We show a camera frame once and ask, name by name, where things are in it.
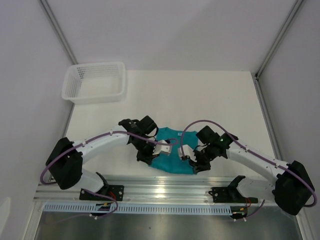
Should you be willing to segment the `teal t shirt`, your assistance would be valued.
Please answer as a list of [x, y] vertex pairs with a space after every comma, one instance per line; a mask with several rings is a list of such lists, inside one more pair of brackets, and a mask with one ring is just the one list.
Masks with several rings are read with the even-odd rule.
[[[182, 131], [174, 130], [169, 127], [163, 127], [158, 130], [156, 135], [157, 140], [177, 139], [181, 140]], [[183, 137], [183, 143], [189, 145], [194, 149], [198, 145], [198, 138], [196, 137], [196, 131], [186, 131]], [[179, 145], [172, 146], [171, 153], [169, 155], [160, 154], [154, 158], [151, 163], [151, 167], [170, 174], [180, 175], [193, 175], [193, 168], [188, 161], [182, 161], [178, 155]]]

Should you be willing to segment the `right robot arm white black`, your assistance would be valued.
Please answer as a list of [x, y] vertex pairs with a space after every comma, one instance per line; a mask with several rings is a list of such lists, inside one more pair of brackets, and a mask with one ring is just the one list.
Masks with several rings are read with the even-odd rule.
[[296, 216], [311, 198], [315, 188], [304, 165], [298, 161], [288, 163], [262, 154], [233, 134], [219, 135], [205, 126], [196, 137], [204, 144], [194, 150], [189, 164], [195, 173], [208, 171], [211, 161], [222, 157], [246, 166], [263, 179], [237, 176], [228, 196], [234, 202], [253, 197], [275, 202], [284, 212]]

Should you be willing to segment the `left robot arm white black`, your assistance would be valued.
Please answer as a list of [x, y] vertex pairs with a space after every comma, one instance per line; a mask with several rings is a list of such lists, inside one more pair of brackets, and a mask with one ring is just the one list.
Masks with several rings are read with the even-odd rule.
[[113, 129], [90, 139], [71, 141], [61, 138], [49, 155], [45, 166], [61, 190], [74, 186], [88, 189], [97, 200], [108, 196], [109, 188], [99, 173], [83, 169], [83, 164], [114, 147], [133, 145], [137, 156], [150, 164], [156, 144], [152, 142], [151, 132], [156, 134], [159, 127], [148, 115], [138, 119], [123, 119]]

